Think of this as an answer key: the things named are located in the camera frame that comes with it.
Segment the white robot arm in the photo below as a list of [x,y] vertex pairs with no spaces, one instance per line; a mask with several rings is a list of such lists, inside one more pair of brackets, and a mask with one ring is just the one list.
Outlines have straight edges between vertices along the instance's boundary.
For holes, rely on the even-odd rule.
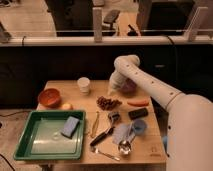
[[168,113],[166,171],[213,171],[213,103],[162,82],[139,68],[136,55],[119,56],[109,92],[131,79]]

